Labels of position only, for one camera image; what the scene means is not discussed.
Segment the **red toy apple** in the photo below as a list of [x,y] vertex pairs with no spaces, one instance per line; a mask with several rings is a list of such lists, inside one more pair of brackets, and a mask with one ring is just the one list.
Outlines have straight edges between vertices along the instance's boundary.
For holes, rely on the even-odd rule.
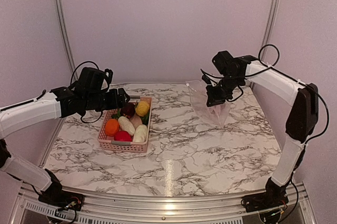
[[224,113],[228,113],[227,105],[221,104],[221,105],[215,105],[209,108],[211,112],[214,112],[216,115],[221,115]]
[[114,135],[114,141],[132,142],[132,137],[127,131],[118,131]]

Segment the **clear pink zip top bag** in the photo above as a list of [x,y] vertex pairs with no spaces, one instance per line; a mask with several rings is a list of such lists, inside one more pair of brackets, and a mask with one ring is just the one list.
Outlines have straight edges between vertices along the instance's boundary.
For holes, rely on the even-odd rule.
[[229,116],[229,104],[212,104],[213,101],[207,94],[206,83],[200,80],[187,81],[190,104],[202,122],[217,128],[223,128]]

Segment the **orange toy orange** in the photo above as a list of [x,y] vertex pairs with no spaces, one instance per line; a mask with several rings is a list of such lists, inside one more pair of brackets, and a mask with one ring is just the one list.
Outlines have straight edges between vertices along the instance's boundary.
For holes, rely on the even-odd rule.
[[105,134],[108,137],[113,137],[120,130],[120,125],[117,119],[110,119],[105,125]]

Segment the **pink perforated plastic basket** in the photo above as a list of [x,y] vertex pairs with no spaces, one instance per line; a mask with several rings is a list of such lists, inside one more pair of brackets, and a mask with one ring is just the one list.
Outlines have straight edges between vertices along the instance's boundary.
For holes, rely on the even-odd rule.
[[97,140],[103,150],[145,153],[149,142],[152,98],[132,98],[106,112]]

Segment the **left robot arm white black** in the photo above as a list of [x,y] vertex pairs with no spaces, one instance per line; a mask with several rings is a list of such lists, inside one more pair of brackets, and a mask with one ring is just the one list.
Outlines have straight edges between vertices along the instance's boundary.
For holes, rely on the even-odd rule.
[[123,88],[110,88],[112,78],[110,69],[84,67],[79,79],[71,80],[69,86],[44,91],[36,98],[1,108],[1,172],[34,186],[54,205],[63,205],[66,193],[57,177],[9,150],[6,138],[45,121],[122,108],[130,96]]

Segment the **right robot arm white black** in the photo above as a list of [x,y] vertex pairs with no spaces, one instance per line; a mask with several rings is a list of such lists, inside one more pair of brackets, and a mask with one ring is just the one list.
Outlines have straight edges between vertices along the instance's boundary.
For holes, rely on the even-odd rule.
[[284,112],[285,140],[282,154],[265,186],[266,192],[261,195],[261,203],[272,207],[281,199],[281,192],[299,166],[306,141],[318,122],[318,88],[287,76],[273,64],[264,63],[252,55],[234,57],[229,51],[221,51],[212,58],[212,63],[220,76],[213,77],[206,73],[203,76],[207,83],[208,107],[234,102],[234,90],[247,82],[268,90],[288,105],[288,110]]

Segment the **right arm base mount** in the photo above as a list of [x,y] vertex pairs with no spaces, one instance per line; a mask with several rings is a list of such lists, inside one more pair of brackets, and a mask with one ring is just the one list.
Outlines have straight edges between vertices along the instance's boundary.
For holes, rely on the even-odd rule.
[[245,195],[241,200],[241,205],[246,212],[253,212],[287,204],[289,200],[286,195],[286,188],[289,183],[290,180],[285,185],[278,186],[269,178],[265,185],[265,192]]

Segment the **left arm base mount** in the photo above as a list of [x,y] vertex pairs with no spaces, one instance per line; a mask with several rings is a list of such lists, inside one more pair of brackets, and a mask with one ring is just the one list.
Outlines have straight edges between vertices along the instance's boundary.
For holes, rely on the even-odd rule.
[[51,185],[45,190],[41,191],[38,200],[53,206],[61,208],[61,210],[73,209],[80,211],[83,204],[84,195],[75,192],[63,190],[61,182],[55,174],[47,169],[45,171],[51,177]]

